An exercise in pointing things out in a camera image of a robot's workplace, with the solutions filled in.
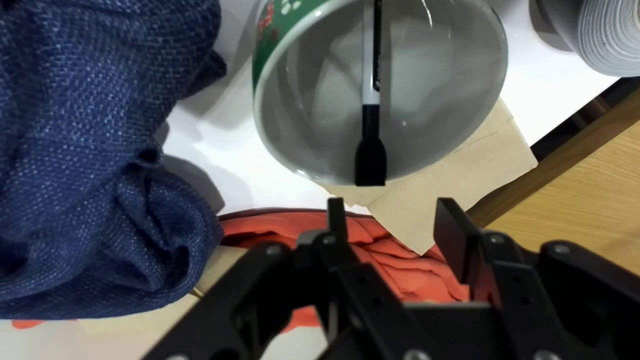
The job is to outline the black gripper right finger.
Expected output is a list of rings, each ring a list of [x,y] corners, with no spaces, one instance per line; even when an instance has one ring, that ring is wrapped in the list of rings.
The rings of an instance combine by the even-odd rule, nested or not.
[[[435,201],[433,240],[458,281],[469,274],[482,232],[453,199]]]

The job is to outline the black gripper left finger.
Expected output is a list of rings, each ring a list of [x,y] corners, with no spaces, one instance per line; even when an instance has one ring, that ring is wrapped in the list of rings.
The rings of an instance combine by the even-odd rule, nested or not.
[[[324,238],[325,244],[342,244],[347,243],[347,226],[346,226],[346,213],[342,199],[327,201],[327,236]]]

